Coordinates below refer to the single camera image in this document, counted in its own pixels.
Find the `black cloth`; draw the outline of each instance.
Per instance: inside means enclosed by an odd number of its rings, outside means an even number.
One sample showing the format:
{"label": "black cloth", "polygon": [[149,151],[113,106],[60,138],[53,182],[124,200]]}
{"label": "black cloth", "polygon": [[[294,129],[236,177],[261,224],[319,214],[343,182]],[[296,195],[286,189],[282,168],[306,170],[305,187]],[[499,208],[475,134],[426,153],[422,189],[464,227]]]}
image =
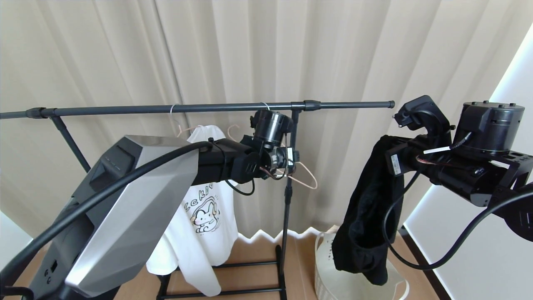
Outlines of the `black cloth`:
{"label": "black cloth", "polygon": [[[335,267],[340,271],[363,273],[374,285],[387,282],[387,244],[381,232],[389,206],[402,196],[403,176],[389,173],[385,152],[395,137],[382,136],[372,150],[332,243]],[[403,199],[389,215],[387,235],[394,239]]]}

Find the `black baseboard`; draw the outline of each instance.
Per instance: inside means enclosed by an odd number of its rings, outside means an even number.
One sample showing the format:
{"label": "black baseboard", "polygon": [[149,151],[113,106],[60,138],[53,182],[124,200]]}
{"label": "black baseboard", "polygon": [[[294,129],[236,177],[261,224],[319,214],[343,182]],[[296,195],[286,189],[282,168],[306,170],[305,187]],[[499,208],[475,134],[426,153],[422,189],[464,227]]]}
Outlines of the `black baseboard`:
{"label": "black baseboard", "polygon": [[[413,253],[413,256],[415,257],[418,264],[419,265],[429,264],[426,258],[424,257],[424,255],[422,254],[422,252],[420,251],[420,249],[418,248],[418,246],[416,245],[415,241],[411,237],[411,235],[409,235],[409,232],[407,232],[407,230],[405,229],[405,227],[402,226],[400,229],[398,229],[398,232],[402,236],[409,250],[411,250],[411,253]],[[434,271],[423,271],[423,272],[426,275],[427,280],[429,280],[431,286],[435,290],[435,293],[437,294],[439,299],[451,300],[450,295],[448,295],[448,292],[446,292],[446,290],[440,283],[440,280],[437,278],[437,275],[435,274],[435,272]]]}

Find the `laundry basket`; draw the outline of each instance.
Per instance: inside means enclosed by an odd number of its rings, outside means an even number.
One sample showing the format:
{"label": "laundry basket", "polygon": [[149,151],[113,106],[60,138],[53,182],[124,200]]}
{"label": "laundry basket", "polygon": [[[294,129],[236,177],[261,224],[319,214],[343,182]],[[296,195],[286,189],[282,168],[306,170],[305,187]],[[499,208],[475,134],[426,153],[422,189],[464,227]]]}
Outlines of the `laundry basket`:
{"label": "laundry basket", "polygon": [[[333,262],[332,242],[335,234],[320,233],[314,244],[314,290],[318,300],[405,300],[409,283],[387,260],[389,280],[383,286],[372,285],[363,274],[338,271]],[[405,281],[404,294],[398,298],[398,284]]]}

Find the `wooden floor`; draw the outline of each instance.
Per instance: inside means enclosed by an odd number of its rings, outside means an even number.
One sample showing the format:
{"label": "wooden floor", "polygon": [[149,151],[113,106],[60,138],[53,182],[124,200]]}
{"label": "wooden floor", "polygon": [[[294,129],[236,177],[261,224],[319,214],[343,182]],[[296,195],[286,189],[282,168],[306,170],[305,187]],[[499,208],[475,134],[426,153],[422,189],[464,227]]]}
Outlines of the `wooden floor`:
{"label": "wooden floor", "polygon": [[[290,235],[287,239],[287,258],[285,265],[285,280],[287,285],[287,297],[290,300],[315,300],[314,293],[314,241],[316,235],[312,232],[305,233],[302,237],[296,238]],[[406,259],[415,262],[403,239],[398,235],[394,243],[397,251]],[[228,263],[255,262],[261,260],[275,260],[275,244],[269,239],[258,236],[253,243],[239,239],[233,246]],[[17,281],[17,286],[27,286],[35,274],[38,265],[43,257],[40,253]],[[438,299],[435,291],[431,287],[422,271],[414,270],[404,266],[392,254],[389,260],[396,267],[398,272],[410,283],[410,292],[407,299],[410,300],[433,300]],[[269,288],[277,286],[277,272],[275,265],[248,266],[238,268],[216,269],[215,273],[222,286],[222,290],[249,289],[249,288]],[[144,268],[135,279],[122,285],[115,299],[155,299],[159,289],[159,280]],[[168,293],[197,293],[194,287],[187,284],[181,273],[174,272],[168,285]],[[16,297],[6,297],[5,299],[15,300]],[[216,300],[271,300],[279,299],[278,292],[216,296],[210,299]]]}

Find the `curtain fold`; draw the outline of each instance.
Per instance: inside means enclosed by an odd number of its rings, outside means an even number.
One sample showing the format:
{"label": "curtain fold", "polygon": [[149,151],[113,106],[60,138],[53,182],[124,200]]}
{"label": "curtain fold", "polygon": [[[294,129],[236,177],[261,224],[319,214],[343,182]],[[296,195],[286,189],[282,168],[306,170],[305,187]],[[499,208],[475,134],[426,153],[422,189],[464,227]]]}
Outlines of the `curtain fold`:
{"label": "curtain fold", "polygon": [[[0,109],[394,100],[396,109],[302,113],[297,148],[319,188],[297,183],[289,227],[339,224],[374,143],[414,137],[391,115],[430,95],[452,124],[489,99],[533,22],[528,0],[3,1]],[[250,112],[65,117],[90,164],[126,134],[215,124],[240,139]],[[0,122],[0,209],[30,235],[84,177],[50,121]],[[304,171],[295,175],[311,181]],[[276,235],[284,181],[235,196],[239,231]],[[403,218],[427,191],[419,179]],[[250,188],[248,184],[241,187]]]}

